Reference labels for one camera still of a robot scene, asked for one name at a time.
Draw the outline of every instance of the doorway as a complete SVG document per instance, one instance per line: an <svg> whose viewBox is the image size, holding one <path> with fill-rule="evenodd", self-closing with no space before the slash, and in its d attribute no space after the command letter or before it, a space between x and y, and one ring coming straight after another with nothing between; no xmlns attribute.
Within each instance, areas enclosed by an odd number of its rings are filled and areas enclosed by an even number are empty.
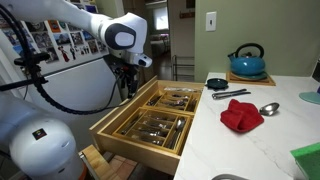
<svg viewBox="0 0 320 180"><path fill-rule="evenodd" d="M150 48L153 72L160 80L172 80L167 0L123 0L123 7L125 13L134 13L148 22L146 45Z"/></svg>

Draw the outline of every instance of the black bowl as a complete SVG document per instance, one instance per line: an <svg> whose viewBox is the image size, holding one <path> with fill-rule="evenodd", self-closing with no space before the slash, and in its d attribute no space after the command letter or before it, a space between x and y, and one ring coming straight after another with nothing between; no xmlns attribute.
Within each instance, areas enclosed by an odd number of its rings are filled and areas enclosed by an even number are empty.
<svg viewBox="0 0 320 180"><path fill-rule="evenodd" d="M212 78L207 80L206 86L213 90L224 90L228 88L228 81L220 78Z"/></svg>

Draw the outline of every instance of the red cloth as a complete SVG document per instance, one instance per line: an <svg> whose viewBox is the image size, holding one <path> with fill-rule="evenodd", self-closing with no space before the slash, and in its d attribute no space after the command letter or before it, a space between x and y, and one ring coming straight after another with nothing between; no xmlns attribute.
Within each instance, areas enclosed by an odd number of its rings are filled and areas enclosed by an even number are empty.
<svg viewBox="0 0 320 180"><path fill-rule="evenodd" d="M244 133L263 123L264 119L255 105L232 99L228 109L221 113L221 122L236 132Z"/></svg>

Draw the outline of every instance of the kettle handle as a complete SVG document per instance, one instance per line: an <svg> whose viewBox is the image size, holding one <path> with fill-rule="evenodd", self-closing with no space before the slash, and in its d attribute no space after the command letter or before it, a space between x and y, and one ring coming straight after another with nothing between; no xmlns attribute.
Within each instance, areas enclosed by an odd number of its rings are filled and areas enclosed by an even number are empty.
<svg viewBox="0 0 320 180"><path fill-rule="evenodd" d="M259 57L262 58L264 55L264 49L262 46L260 46L259 44L256 44L256 43L246 43L246 44L241 45L240 47L238 47L237 51L235 52L235 57L236 58L239 57L239 52L241 49L243 49L245 47L251 47L251 46L259 49L259 51L260 51Z"/></svg>

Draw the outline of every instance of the floor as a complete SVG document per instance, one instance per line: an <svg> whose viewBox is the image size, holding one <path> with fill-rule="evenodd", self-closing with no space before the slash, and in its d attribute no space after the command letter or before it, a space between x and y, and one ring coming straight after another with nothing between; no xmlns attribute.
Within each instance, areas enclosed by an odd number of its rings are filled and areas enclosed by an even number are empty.
<svg viewBox="0 0 320 180"><path fill-rule="evenodd" d="M146 167L130 159L115 155L109 162L117 175L123 180L172 180L173 176Z"/></svg>
<svg viewBox="0 0 320 180"><path fill-rule="evenodd" d="M170 52L153 59L154 72L160 80L172 80ZM109 161L111 167L122 179L128 180L163 180L173 179L173 176L138 164L130 159L115 155Z"/></svg>
<svg viewBox="0 0 320 180"><path fill-rule="evenodd" d="M153 71L159 80L172 80L171 53L170 51L163 55L153 58Z"/></svg>

